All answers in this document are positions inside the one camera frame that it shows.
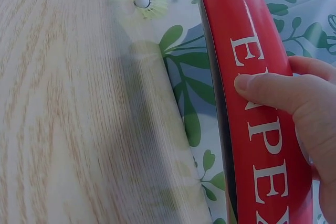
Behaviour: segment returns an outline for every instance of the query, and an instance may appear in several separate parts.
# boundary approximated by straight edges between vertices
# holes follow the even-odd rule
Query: red cylindrical container
[[[291,115],[247,102],[234,88],[235,78],[243,73],[292,75],[265,1],[200,0],[200,8],[216,94],[227,202],[236,219],[230,223],[312,223],[311,167],[301,152]]]

